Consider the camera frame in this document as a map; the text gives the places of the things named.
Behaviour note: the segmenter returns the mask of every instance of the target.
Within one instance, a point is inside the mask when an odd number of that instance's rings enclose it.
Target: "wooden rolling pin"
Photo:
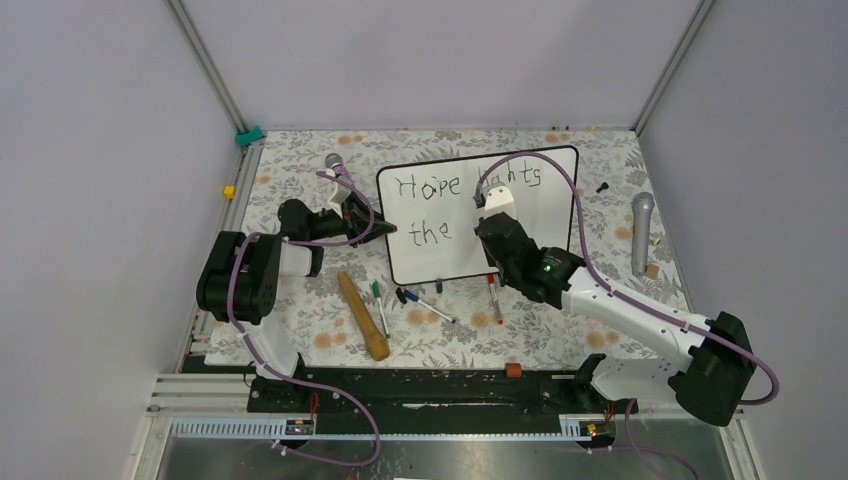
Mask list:
[[[342,287],[345,300],[347,300],[347,304],[350,305],[350,309],[353,311],[353,318],[356,319],[359,329],[362,330],[362,336],[365,338],[365,349],[368,350],[368,353],[371,354],[371,358],[374,360],[378,362],[385,360],[389,356],[389,353],[391,353],[389,351],[388,340],[377,330],[377,326],[374,325],[374,319],[371,318],[371,314],[365,308],[365,303],[362,301],[362,297],[359,296],[359,291],[347,275],[347,272],[339,272],[338,278],[339,286]]]

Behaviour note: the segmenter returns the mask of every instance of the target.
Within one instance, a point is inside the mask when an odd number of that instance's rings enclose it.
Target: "microphone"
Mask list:
[[[342,156],[338,153],[331,153],[324,159],[324,166],[330,169],[335,169],[336,165],[344,166]]]
[[[631,268],[633,275],[641,277],[648,268],[648,242],[651,232],[651,212],[654,211],[654,196],[641,192],[633,197],[633,253]]]

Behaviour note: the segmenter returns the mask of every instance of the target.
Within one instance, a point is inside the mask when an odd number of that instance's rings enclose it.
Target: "small orange block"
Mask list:
[[[506,364],[506,378],[521,378],[521,364],[520,363],[507,363]]]

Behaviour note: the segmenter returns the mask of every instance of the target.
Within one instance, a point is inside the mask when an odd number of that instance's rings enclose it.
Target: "whiteboard marker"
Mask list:
[[[416,295],[416,294],[414,294],[414,293],[410,292],[409,290],[404,290],[404,291],[403,291],[403,294],[404,294],[404,295],[406,295],[406,298],[408,298],[408,299],[412,300],[413,302],[417,303],[418,305],[421,305],[422,307],[426,308],[427,310],[430,310],[431,312],[433,312],[433,313],[435,313],[436,315],[438,315],[438,316],[440,316],[440,317],[444,318],[445,320],[447,320],[447,321],[449,321],[449,322],[451,322],[451,323],[456,323],[456,318],[451,317],[451,316],[450,316],[450,315],[448,315],[447,313],[445,313],[445,312],[443,312],[443,311],[439,310],[438,308],[436,308],[436,307],[434,307],[434,306],[432,306],[432,305],[429,305],[429,304],[427,304],[427,303],[424,303],[424,300],[421,300],[420,298],[418,298],[418,295]]]
[[[380,318],[383,319],[383,331],[386,332],[386,338],[389,338],[391,334],[389,334],[389,322],[386,321],[386,309],[383,308],[383,299],[380,295],[380,284],[375,281],[371,284],[371,290],[374,292],[374,298],[377,299],[377,306],[380,307]]]
[[[492,306],[495,307],[495,318],[498,319],[498,325],[503,325],[501,305],[498,303],[498,294],[495,293],[495,276],[490,273],[487,278],[489,280],[489,292],[492,293]]]

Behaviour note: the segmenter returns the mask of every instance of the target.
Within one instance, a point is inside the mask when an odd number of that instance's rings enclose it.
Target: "gray wall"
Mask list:
[[[844,0],[719,2],[643,138],[695,307],[782,381],[748,409],[770,479],[845,475],[846,25]]]
[[[186,0],[263,128],[629,127],[698,0]]]
[[[159,1],[0,6],[0,478],[118,478],[233,130]]]

